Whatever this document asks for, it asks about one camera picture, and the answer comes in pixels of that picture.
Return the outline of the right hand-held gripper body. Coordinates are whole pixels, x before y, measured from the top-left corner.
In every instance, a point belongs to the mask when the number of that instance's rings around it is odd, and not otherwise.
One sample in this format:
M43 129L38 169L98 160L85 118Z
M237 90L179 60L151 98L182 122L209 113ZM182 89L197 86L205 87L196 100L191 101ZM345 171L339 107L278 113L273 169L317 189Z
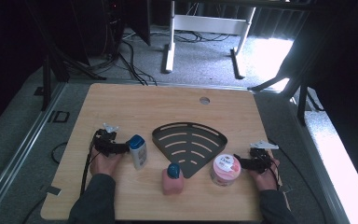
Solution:
M251 166L250 170L262 174L273 164L273 160L268 153L269 149L278 149L277 145L264 140L252 143L250 145Z

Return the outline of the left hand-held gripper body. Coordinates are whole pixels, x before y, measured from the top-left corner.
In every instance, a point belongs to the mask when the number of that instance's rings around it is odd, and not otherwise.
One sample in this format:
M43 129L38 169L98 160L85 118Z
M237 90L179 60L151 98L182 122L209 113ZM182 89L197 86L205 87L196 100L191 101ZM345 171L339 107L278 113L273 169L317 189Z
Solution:
M93 136L94 148L108 157L111 154L118 154L116 146L118 126L111 126L108 123L103 124L103 128L95 132Z

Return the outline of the white bottle with blue cap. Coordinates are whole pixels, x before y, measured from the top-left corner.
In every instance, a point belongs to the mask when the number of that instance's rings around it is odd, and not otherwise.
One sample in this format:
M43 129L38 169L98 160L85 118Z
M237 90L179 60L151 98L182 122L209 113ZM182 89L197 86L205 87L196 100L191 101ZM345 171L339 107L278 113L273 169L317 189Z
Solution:
M147 161L146 141L141 135L136 134L129 140L129 148L134 168L142 169Z

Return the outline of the pink jar with printed lid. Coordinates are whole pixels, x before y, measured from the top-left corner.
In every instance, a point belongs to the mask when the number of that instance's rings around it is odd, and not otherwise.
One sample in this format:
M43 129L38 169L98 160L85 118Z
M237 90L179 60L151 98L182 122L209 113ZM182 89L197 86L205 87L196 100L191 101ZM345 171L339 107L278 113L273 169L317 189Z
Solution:
M215 185L231 186L241 174L241 164L229 154L220 154L213 160L210 176Z

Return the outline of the black slotted corner shelf tray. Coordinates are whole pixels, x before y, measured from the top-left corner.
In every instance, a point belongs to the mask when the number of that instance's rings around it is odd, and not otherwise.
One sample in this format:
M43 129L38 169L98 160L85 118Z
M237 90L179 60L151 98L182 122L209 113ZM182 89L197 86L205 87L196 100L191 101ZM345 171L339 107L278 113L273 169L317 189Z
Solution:
M152 141L171 163L180 166L184 178L192 177L227 145L222 133L194 122L162 125L152 132Z

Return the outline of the pink bottle with blue cap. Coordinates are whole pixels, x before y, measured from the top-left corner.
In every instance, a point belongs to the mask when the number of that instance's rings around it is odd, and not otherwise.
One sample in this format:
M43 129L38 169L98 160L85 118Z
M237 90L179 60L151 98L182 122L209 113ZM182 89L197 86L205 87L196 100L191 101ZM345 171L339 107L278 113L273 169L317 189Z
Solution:
M162 171L162 192L164 195L180 194L184 188L184 176L177 163L171 163Z

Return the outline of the person's right hand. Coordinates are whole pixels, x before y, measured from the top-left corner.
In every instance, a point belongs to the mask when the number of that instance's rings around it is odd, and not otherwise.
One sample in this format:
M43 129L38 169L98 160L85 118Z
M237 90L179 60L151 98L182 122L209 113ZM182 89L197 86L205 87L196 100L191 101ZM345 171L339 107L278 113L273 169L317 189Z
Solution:
M269 169L260 174L256 171L249 171L249 175L253 178L255 185L259 191L277 190L278 184L278 166L280 162L272 158L272 164Z

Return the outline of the person's left hand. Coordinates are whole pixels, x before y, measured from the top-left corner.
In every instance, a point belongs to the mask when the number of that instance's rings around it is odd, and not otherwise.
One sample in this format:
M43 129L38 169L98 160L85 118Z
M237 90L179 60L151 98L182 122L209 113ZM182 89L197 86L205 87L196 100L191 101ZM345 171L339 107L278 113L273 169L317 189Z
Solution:
M122 157L122 154L109 155L106 157L94 148L91 151L90 173L92 175L103 174L113 177Z

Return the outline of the grey tape piece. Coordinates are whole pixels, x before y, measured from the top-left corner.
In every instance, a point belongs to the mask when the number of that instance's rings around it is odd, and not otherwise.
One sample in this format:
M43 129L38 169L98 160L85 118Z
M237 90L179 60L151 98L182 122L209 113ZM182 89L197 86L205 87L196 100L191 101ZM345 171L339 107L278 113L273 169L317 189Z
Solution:
M61 192L62 192L61 189L58 189L58 188L53 187L53 186L48 186L48 185L43 185L40 188L40 190L43 191L43 192L52 194L52 195L56 195L56 196L59 196L61 194Z

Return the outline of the black angled metal stand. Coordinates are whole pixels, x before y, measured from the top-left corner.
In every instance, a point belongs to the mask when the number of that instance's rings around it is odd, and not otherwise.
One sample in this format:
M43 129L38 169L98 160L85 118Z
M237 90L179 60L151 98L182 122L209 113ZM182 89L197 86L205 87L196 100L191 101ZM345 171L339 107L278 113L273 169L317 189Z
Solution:
M305 124L305 108L307 100L307 75L310 67L318 56L318 48L324 37L326 24L329 21L329 12L322 9L322 0L316 1L316 6L310 10L301 30L296 36L292 47L282 61L276 76L260 85L249 88L249 91L262 91L273 84L288 78L289 81L282 91L286 98L293 97L299 91L297 117Z

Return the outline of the black tripod stand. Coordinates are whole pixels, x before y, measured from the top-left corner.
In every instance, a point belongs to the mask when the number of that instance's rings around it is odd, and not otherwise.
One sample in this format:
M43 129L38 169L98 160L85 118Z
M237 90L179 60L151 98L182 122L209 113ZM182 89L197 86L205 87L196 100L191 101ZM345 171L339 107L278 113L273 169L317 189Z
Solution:
M36 25L39 33L42 36L44 47L47 51L46 58L43 61L43 104L41 107L42 111L46 111L51 102L51 72L54 72L55 77L59 82L68 82L70 75L67 71L66 64L69 63L75 69L84 73L86 76L96 79L105 80L105 77L101 77L92 73L85 66L81 65L70 56L63 53L55 44L55 41L51 37L48 28L43 23L43 19L35 0L25 0L25 5L31 14L34 24Z

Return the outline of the dark equipment cabinet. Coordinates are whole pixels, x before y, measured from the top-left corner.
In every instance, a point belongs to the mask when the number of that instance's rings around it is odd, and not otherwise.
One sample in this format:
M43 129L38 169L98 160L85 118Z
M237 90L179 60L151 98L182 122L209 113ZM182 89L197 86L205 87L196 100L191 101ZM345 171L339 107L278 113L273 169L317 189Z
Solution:
M73 0L76 19L88 56L116 59L124 22L122 0Z

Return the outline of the black floor bracket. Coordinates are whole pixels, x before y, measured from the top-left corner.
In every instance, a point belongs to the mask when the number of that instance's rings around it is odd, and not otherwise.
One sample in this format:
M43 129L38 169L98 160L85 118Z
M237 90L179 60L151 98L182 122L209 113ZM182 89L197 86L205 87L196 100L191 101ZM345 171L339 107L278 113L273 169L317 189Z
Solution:
M70 113L67 111L53 110L48 118L48 122L52 123L65 123L70 118Z

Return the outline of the metal floor rail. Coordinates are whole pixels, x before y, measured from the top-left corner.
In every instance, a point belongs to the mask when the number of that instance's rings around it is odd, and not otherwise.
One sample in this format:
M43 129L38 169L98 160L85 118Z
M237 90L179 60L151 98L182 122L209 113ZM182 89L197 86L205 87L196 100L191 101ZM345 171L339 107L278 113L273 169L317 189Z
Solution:
M62 92L65 86L65 83L57 84L46 109L38 113L38 116L34 120L34 123L29 129L28 133L23 137L21 142L15 148L15 154L11 157L10 161L7 163L7 166L0 174L0 203L4 199L13 180L16 178L18 171L20 170L28 154L30 153L34 142L36 141L45 124L47 123L48 118L50 117L55 105L62 96Z

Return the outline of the white desk frame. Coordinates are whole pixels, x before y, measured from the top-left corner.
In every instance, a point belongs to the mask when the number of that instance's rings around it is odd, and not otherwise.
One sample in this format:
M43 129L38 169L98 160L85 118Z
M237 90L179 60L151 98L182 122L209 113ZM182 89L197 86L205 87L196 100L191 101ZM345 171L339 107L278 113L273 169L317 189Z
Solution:
M241 52L248 37L256 7L250 7L246 19L227 19L215 17L202 17L180 15L175 13L175 2L171 1L170 12L170 42L167 47L167 57L164 71L170 73L173 70L176 31L190 31L201 33L212 33L220 35L238 35L241 39L236 48L230 50L230 57L233 63L234 74L237 79L245 78L244 67L240 65Z

